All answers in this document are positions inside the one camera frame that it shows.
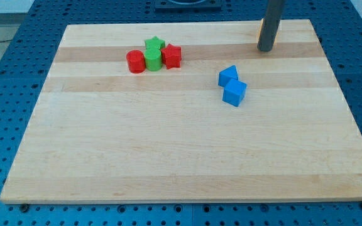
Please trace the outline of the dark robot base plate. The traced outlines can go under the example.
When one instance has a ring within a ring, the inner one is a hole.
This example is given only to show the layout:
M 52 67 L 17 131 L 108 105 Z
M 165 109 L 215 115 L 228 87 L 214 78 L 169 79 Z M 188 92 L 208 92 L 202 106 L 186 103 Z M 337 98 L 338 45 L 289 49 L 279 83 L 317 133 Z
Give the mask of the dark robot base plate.
M 154 0 L 155 11 L 169 10 L 219 10 L 222 0 Z

